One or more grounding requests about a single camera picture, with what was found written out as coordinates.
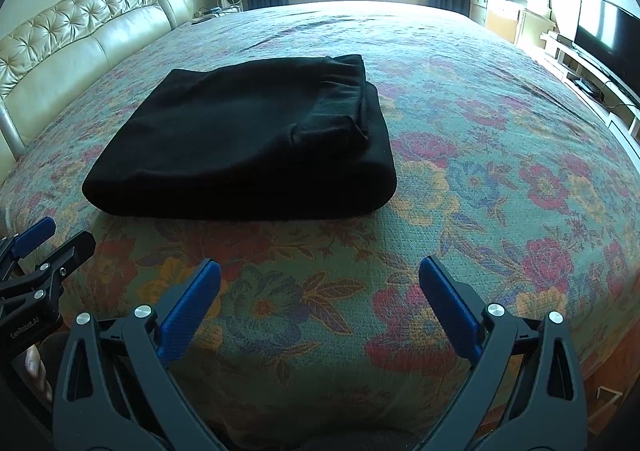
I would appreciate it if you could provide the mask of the person's left hand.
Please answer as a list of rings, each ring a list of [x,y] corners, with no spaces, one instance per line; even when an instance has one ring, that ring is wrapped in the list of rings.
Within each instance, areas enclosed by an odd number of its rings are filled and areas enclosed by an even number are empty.
[[[45,403],[50,403],[53,398],[52,387],[47,381],[46,366],[36,345],[31,345],[26,350],[24,367],[32,387],[35,388],[35,392]]]

